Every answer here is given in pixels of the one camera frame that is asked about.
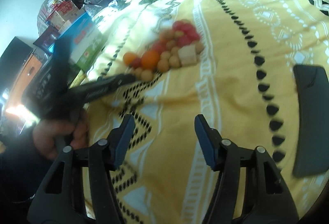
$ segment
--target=person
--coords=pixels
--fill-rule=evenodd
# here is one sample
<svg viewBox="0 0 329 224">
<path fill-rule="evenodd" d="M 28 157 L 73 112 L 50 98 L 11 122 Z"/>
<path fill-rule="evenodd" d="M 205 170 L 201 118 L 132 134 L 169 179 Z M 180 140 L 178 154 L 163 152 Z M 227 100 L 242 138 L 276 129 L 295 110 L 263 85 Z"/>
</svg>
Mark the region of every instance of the person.
<svg viewBox="0 0 329 224">
<path fill-rule="evenodd" d="M 40 121 L 0 154 L 0 218 L 10 215 L 10 223 L 27 223 L 32 198 L 58 155 L 54 139 L 70 134 L 73 149 L 88 147 L 88 118 L 84 110 L 76 125 L 65 120 Z"/>
</svg>

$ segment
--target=silver bolt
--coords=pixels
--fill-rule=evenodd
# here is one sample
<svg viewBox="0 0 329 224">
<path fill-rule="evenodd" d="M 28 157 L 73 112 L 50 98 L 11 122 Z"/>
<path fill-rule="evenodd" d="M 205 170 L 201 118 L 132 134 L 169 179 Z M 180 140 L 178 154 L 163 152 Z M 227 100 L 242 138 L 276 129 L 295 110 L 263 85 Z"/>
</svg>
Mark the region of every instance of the silver bolt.
<svg viewBox="0 0 329 224">
<path fill-rule="evenodd" d="M 258 146 L 257 151 L 260 152 L 260 153 L 265 153 L 266 152 L 265 148 L 262 147 L 262 146 Z"/>
<path fill-rule="evenodd" d="M 99 141 L 97 141 L 97 144 L 99 146 L 104 146 L 107 144 L 107 140 L 106 139 L 100 139 Z"/>
<path fill-rule="evenodd" d="M 65 147 L 63 148 L 63 152 L 64 152 L 64 153 L 69 153 L 71 150 L 72 150 L 72 147 L 71 147 L 71 146 L 65 146 Z"/>
<path fill-rule="evenodd" d="M 230 146 L 231 145 L 231 141 L 229 139 L 223 139 L 222 140 L 222 144 L 225 146 Z"/>
</svg>

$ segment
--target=dark sleeve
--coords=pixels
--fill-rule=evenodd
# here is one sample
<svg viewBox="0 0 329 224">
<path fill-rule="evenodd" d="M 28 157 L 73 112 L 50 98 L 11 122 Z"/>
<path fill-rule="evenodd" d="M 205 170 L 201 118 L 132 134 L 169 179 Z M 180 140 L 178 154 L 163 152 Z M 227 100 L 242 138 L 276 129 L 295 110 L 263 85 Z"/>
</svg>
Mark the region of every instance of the dark sleeve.
<svg viewBox="0 0 329 224">
<path fill-rule="evenodd" d="M 35 148 L 32 129 L 21 134 L 0 154 L 0 184 L 8 199 L 19 202 L 32 197 L 51 164 Z"/>
</svg>

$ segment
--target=yellow tablecloth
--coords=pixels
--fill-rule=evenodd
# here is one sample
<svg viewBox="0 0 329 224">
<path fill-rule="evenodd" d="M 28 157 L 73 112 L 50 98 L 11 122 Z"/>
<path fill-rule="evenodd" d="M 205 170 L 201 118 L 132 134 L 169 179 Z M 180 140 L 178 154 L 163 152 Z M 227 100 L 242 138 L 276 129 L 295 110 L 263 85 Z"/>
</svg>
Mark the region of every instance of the yellow tablecloth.
<svg viewBox="0 0 329 224">
<path fill-rule="evenodd" d="M 206 165 L 197 141 L 197 114 L 240 147 L 264 146 L 282 169 L 302 217 L 329 173 L 292 175 L 299 130 L 292 67 L 319 64 L 329 72 L 329 7 L 322 2 L 329 0 L 160 0 L 149 6 L 139 1 L 99 14 L 104 17 L 99 28 L 109 39 L 89 79 L 127 71 L 124 53 L 142 53 L 175 20 L 191 20 L 205 50 L 196 66 L 157 74 L 149 84 L 122 87 L 90 105 L 90 144 L 106 138 L 125 113 L 135 117 L 125 162 L 111 173 L 124 218 L 140 224 L 201 223 L 218 174 Z M 270 116 L 267 105 L 279 111 Z M 275 136 L 284 139 L 278 146 Z M 86 171 L 84 182 L 90 204 Z M 235 216 L 241 213 L 243 185 Z"/>
</svg>

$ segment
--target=red fruit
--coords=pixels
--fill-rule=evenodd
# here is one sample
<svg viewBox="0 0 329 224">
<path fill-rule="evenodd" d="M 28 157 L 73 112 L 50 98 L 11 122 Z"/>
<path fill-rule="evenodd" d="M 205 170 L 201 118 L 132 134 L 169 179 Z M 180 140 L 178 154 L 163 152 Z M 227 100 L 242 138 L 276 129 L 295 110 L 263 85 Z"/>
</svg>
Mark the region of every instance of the red fruit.
<svg viewBox="0 0 329 224">
<path fill-rule="evenodd" d="M 177 41 L 177 45 L 179 47 L 187 46 L 187 45 L 190 45 L 191 43 L 192 43 L 192 40 L 187 35 L 180 37 Z"/>
<path fill-rule="evenodd" d="M 133 62 L 129 65 L 130 67 L 137 69 L 142 66 L 142 59 L 140 57 L 137 57 L 133 60 Z"/>
<path fill-rule="evenodd" d="M 192 41 L 200 41 L 200 35 L 196 31 L 189 31 L 187 33 L 187 36 L 192 40 Z"/>
<path fill-rule="evenodd" d="M 184 25 L 185 23 L 182 21 L 175 21 L 174 24 L 172 25 L 172 29 L 174 31 L 180 31 L 181 27 Z"/>
<path fill-rule="evenodd" d="M 180 27 L 180 30 L 185 33 L 192 32 L 192 31 L 196 32 L 195 27 L 190 23 L 185 23 L 183 26 Z"/>
<path fill-rule="evenodd" d="M 157 41 L 153 44 L 151 50 L 157 51 L 160 55 L 167 50 L 165 41 Z"/>
</svg>

